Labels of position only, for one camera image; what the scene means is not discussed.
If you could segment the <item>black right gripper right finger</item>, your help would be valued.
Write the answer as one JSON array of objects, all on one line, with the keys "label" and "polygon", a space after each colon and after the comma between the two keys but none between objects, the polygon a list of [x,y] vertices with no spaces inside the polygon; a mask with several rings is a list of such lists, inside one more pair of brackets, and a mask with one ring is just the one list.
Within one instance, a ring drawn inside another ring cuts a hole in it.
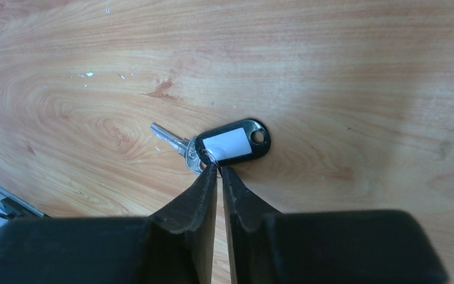
[{"label": "black right gripper right finger", "polygon": [[266,220],[281,212],[223,166],[223,201],[232,283],[274,283],[274,254]]}]

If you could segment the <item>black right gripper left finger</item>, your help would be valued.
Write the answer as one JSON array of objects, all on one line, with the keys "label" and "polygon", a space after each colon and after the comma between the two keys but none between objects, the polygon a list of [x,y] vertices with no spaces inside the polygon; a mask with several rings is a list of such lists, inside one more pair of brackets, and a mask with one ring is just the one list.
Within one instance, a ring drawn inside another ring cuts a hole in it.
[{"label": "black right gripper left finger", "polygon": [[149,283],[210,283],[217,203],[217,168],[150,216]]}]

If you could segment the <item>black-tagged silver key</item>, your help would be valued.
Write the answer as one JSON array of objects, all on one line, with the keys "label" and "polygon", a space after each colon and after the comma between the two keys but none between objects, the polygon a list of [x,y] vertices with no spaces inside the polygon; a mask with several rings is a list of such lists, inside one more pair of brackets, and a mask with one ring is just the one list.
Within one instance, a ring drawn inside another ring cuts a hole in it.
[{"label": "black-tagged silver key", "polygon": [[192,138],[181,138],[156,123],[150,129],[177,150],[196,174],[211,163],[221,167],[259,159],[271,148],[269,129],[255,118],[231,122]]}]

